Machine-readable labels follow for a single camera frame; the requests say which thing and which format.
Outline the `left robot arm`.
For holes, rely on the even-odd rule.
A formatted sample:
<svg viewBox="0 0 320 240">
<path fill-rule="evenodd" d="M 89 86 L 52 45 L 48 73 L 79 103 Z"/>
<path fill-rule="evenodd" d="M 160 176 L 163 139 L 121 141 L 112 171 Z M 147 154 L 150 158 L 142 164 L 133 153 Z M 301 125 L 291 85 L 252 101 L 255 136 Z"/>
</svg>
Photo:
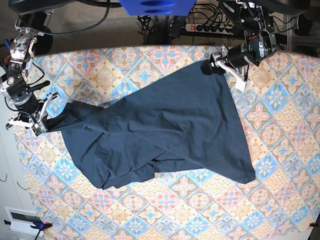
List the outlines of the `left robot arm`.
<svg viewBox="0 0 320 240">
<path fill-rule="evenodd" d="M 222 46 L 200 69 L 204 75 L 229 73 L 247 82 L 250 65 L 258 67 L 281 48 L 272 27 L 273 20 L 268 10 L 253 0 L 233 0 L 232 5 L 220 0 L 219 8 L 235 27 L 243 30 L 245 42 L 234 47 Z"/>
</svg>

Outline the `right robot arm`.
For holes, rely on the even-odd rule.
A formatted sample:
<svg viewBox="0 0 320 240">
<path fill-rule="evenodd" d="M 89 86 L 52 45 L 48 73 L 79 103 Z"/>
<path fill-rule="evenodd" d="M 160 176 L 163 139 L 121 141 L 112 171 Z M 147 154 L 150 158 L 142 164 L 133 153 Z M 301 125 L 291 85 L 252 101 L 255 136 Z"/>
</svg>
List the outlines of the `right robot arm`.
<svg viewBox="0 0 320 240">
<path fill-rule="evenodd" d="M 8 120 L 6 129 L 13 126 L 24 127 L 31 129 L 36 136 L 48 131 L 47 108 L 59 96 L 57 92 L 50 92 L 44 99 L 35 96 L 35 91 L 50 85 L 49 80 L 40 83 L 45 76 L 41 68 L 38 69 L 42 76 L 28 82 L 29 70 L 35 66 L 35 45 L 48 29 L 44 26 L 47 16 L 42 11 L 19 16 L 20 21 L 15 23 L 19 35 L 12 41 L 4 42 L 9 56 L 8 61 L 3 62 L 4 75 L 0 77 L 0 93 L 5 104 L 9 110 L 17 113 L 15 118 Z"/>
</svg>

